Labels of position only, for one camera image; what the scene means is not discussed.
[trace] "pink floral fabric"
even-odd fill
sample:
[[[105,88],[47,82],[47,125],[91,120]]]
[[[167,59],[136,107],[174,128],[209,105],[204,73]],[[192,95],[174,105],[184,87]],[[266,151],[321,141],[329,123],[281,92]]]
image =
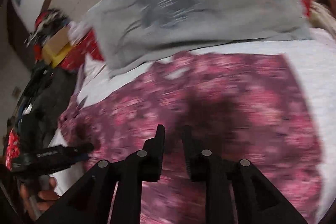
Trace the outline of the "pink floral fabric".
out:
[[[282,55],[180,52],[103,101],[80,109],[76,97],[59,119],[69,144],[91,141],[86,163],[111,162],[166,129],[158,183],[143,183],[142,223],[204,223],[205,186],[188,180],[180,127],[224,159],[251,160],[309,223],[321,190],[320,145],[305,100]]]

